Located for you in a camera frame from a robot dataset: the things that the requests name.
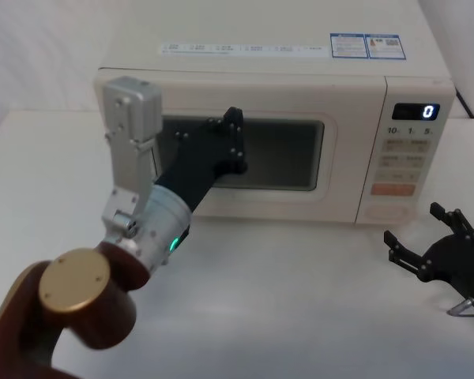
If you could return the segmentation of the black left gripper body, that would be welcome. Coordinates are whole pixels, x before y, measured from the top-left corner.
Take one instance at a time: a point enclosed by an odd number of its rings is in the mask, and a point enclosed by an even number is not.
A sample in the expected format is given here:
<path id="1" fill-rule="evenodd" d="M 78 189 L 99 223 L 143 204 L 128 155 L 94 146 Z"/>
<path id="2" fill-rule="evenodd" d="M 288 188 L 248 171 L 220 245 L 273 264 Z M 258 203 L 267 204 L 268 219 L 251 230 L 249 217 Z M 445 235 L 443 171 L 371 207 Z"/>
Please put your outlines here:
<path id="1" fill-rule="evenodd" d="M 192 133 L 179 146 L 169 168 L 155 181 L 190 209 L 196 209 L 214 183 L 235 172 L 235 138 L 216 132 Z"/>

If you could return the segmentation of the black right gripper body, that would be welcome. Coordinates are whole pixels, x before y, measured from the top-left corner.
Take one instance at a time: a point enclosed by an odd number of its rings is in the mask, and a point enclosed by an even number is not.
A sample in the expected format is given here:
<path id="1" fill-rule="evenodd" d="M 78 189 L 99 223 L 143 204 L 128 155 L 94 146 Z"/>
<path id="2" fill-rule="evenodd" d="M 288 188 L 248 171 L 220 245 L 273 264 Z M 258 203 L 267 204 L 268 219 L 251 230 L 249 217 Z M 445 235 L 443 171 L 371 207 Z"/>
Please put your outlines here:
<path id="1" fill-rule="evenodd" d="M 422 257 L 419 280 L 448 283 L 474 306 L 474 234 L 452 234 L 434 243 Z"/>

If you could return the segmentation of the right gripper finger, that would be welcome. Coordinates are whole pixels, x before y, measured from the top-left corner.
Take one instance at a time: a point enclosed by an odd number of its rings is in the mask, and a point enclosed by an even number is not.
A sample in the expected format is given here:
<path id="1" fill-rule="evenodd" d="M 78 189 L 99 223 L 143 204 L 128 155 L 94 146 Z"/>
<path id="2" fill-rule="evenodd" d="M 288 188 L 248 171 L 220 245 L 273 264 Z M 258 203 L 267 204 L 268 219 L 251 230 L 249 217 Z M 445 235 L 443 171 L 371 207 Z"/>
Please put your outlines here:
<path id="1" fill-rule="evenodd" d="M 474 227 L 459 208 L 446 211 L 439 203 L 430 205 L 430 214 L 444 223 L 451 234 L 435 242 L 429 251 L 434 253 L 474 253 Z"/>
<path id="2" fill-rule="evenodd" d="M 383 235 L 385 245 L 389 248 L 389 261 L 414 274 L 421 282 L 433 280 L 431 265 L 427 259 L 405 248 L 391 231 Z"/>

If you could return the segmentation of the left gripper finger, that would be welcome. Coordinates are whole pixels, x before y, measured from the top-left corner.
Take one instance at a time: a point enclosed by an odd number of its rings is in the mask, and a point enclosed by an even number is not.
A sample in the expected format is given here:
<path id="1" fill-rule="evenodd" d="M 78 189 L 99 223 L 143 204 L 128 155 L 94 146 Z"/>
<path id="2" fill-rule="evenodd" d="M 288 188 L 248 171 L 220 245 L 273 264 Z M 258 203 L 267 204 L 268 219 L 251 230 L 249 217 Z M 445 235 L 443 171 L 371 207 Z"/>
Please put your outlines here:
<path id="1" fill-rule="evenodd" d="M 246 153 L 244 148 L 244 117 L 243 111 L 237 107 L 228 109 L 228 123 L 231 134 L 231 172 L 234 174 L 244 174 L 247 170 Z"/>
<path id="2" fill-rule="evenodd" d="M 175 116 L 174 137 L 181 141 L 197 130 L 218 136 L 232 136 L 238 133 L 238 108 L 229 107 L 221 117 Z"/>

